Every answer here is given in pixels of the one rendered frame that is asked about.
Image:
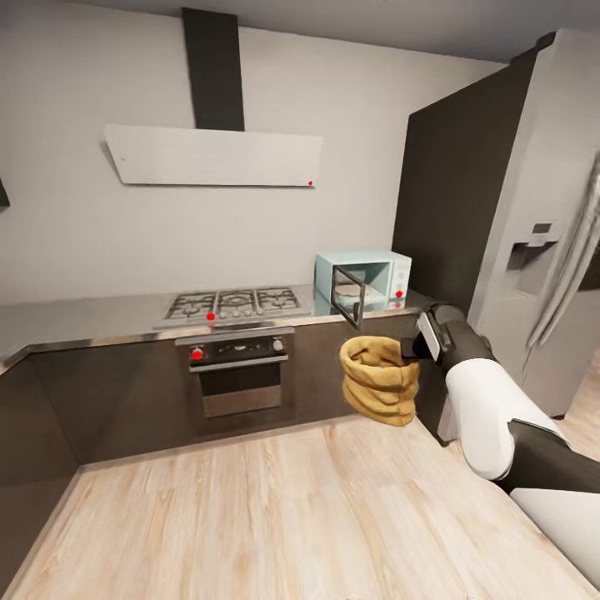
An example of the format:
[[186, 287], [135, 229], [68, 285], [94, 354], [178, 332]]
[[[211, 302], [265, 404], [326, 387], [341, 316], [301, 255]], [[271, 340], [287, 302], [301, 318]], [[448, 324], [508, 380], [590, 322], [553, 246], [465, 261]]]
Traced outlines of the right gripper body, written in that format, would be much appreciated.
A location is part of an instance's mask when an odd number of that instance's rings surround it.
[[431, 359], [434, 361], [433, 355], [430, 352], [430, 348], [426, 348], [420, 342], [420, 338], [417, 333], [417, 337], [403, 337], [399, 342], [401, 343], [401, 357], [402, 359], [406, 358], [415, 358], [421, 361], [422, 359]]

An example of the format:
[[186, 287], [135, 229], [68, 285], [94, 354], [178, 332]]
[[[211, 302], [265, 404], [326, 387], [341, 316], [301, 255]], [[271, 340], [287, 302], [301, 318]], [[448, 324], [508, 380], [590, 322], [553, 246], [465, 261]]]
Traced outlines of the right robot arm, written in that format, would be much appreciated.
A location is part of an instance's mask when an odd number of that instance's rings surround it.
[[572, 449], [451, 302], [430, 306], [401, 357], [442, 368], [462, 452], [600, 592], [600, 462]]

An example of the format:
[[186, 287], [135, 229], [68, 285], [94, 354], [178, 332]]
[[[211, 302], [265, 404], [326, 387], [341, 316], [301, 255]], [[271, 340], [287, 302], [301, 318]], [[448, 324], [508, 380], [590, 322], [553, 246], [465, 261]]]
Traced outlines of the microwave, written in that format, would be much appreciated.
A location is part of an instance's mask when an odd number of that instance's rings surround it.
[[316, 254], [316, 288], [361, 331], [364, 301], [406, 297], [411, 258], [386, 249]]

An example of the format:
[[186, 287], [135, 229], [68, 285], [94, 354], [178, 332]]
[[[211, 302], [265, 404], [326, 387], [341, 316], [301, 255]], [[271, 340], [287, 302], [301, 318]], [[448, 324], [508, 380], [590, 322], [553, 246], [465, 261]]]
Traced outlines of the popcorn bag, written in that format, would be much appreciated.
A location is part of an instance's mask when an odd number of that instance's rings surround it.
[[419, 360], [401, 357], [401, 343], [390, 337], [361, 336], [340, 351], [346, 375], [344, 397], [366, 418], [405, 427], [416, 415]]

